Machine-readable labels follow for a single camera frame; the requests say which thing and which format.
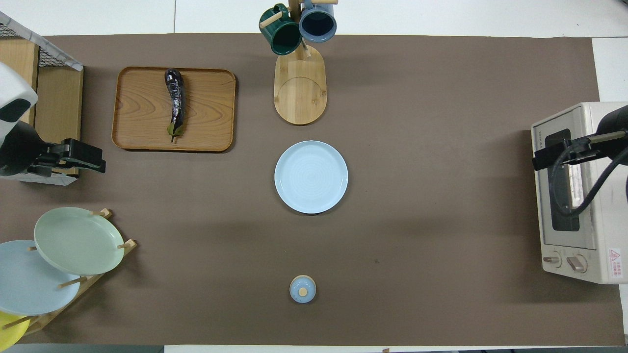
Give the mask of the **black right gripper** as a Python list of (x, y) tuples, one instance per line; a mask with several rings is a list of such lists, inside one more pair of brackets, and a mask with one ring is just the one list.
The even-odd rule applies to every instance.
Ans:
[(561, 139), (545, 149), (534, 152), (533, 168), (544, 170), (567, 162), (588, 162), (595, 159), (616, 159), (627, 148), (627, 107), (606, 114), (594, 134), (578, 139)]

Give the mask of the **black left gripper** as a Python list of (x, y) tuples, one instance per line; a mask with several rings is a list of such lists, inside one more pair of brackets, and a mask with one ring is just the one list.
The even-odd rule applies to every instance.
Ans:
[[(79, 164), (69, 160), (61, 163), (61, 154), (69, 151), (68, 144), (45, 142), (26, 123), (17, 123), (6, 135), (0, 150), (0, 175), (34, 174), (51, 176), (53, 169), (69, 170)], [(105, 174), (103, 150), (74, 139), (74, 158), (97, 158), (80, 161), (80, 169)]]

